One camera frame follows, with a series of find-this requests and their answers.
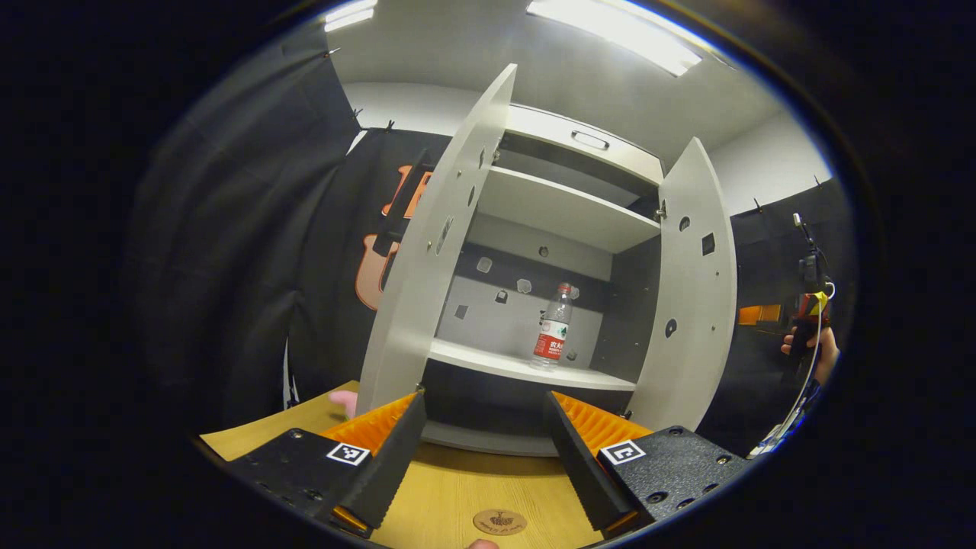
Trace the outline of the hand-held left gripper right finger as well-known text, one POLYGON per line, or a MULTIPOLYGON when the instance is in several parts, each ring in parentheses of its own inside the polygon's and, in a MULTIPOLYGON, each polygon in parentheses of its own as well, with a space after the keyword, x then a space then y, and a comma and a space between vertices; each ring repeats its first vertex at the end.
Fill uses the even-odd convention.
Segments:
POLYGON ((544 424, 592 529, 603 535, 669 520, 750 465, 686 427, 651 431, 555 390, 544 399, 544 424))

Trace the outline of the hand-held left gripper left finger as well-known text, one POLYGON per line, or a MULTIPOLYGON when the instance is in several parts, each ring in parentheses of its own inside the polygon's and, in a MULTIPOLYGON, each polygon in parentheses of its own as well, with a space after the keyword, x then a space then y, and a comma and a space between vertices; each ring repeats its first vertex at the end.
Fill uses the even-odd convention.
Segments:
POLYGON ((236 479, 315 522, 369 538, 419 446, 422 392, 315 434, 292 428, 229 462, 236 479))

